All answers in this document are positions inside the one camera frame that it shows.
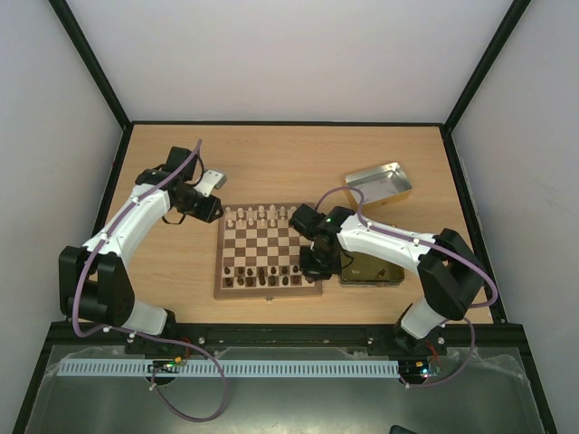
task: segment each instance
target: black metal frame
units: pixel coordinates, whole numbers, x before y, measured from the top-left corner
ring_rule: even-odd
[[[452,139],[452,131],[458,124],[461,116],[467,109],[480,84],[489,72],[492,64],[497,59],[508,37],[515,29],[522,14],[527,9],[530,0],[514,0],[507,14],[498,27],[495,35],[484,52],[475,71],[472,73],[464,91],[461,93],[455,107],[445,124],[436,122],[404,123],[404,122],[260,122],[260,121],[130,121],[120,105],[113,88],[110,86],[104,71],[86,40],[78,22],[74,18],[66,0],[48,0],[54,12],[58,15],[71,41],[79,55],[84,60],[90,74],[99,87],[103,97],[108,102],[111,111],[123,128],[123,135],[119,143],[119,149],[115,157],[106,191],[95,221],[94,232],[105,224],[109,213],[109,207],[119,179],[123,159],[127,152],[128,143],[135,125],[237,125],[237,126],[332,126],[332,127],[438,127],[444,148],[449,160],[452,176],[460,199],[465,222],[469,230],[470,240],[475,254],[481,260],[483,266],[492,275],[489,256],[481,236],[479,222],[470,198],[469,189],[460,165],[460,159]],[[549,410],[543,388],[536,371],[535,362],[530,352],[527,337],[522,325],[506,324],[507,316],[501,300],[491,309],[493,317],[492,325],[475,325],[477,346],[480,347],[515,347],[520,352],[527,377],[531,382],[531,388],[535,396],[540,417],[546,432],[556,433],[555,423]],[[333,346],[364,347],[370,354],[385,354],[396,360],[408,358],[397,353],[390,346],[381,345],[380,336],[387,332],[391,325],[216,325],[216,324],[177,324],[180,335],[189,336],[196,343],[207,349],[219,349],[224,346],[327,346],[329,341]],[[465,325],[449,325],[441,331],[445,339],[445,345],[450,347],[468,346],[470,344],[470,330]],[[80,340],[72,331],[67,322],[53,323],[38,363],[34,369],[33,377],[25,395],[23,406],[14,426],[14,433],[24,432],[26,424],[32,412],[34,399],[43,378],[49,355],[54,345],[126,345],[126,337],[117,332],[104,334],[98,332],[88,338]],[[128,351],[141,351],[146,353],[147,348],[138,348],[130,345]]]

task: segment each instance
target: gray floor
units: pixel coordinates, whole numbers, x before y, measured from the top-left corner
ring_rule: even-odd
[[[255,358],[267,354],[273,353],[261,350]],[[368,434],[387,433],[394,424],[418,434],[544,432],[517,353],[501,349],[481,355],[449,384],[421,391],[388,379],[231,379],[228,409],[205,424],[174,416],[142,378],[49,375],[28,432]],[[54,354],[52,361],[61,357]],[[442,361],[449,371],[458,362],[456,357]],[[165,394],[181,411],[207,416],[222,390],[219,379],[178,378]]]

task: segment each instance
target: white wall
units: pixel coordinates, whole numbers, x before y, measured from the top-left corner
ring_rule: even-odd
[[[131,119],[443,122],[510,0],[69,0]]]
[[[89,235],[120,128],[47,1],[0,2],[0,432],[49,324],[58,255]]]
[[[509,320],[577,432],[579,2],[534,0],[455,131]]]

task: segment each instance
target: chessboard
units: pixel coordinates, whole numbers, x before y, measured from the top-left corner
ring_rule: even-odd
[[[290,228],[301,203],[225,205],[219,219],[214,297],[320,296],[321,281],[299,271],[299,247],[310,241]]]

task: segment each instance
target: wooden tabletop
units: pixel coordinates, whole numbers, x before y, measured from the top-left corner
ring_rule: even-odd
[[[437,127],[260,127],[137,125],[122,166],[109,218],[127,200],[144,169],[166,161],[171,146],[193,149],[202,138],[206,168],[228,182],[216,195],[227,203],[314,203],[345,175],[398,162],[413,190],[403,201],[369,210],[367,217],[412,231],[448,227],[468,239],[451,170]],[[348,206],[346,194],[321,211]],[[173,212],[167,216],[178,219]],[[179,322],[251,324],[392,324],[422,296],[420,280],[406,273],[398,288],[342,288],[323,283],[321,297],[215,300],[217,223],[187,218],[158,222],[139,246],[128,274],[137,297],[173,310]],[[484,300],[481,290],[477,298]],[[487,308],[468,317],[491,323]]]

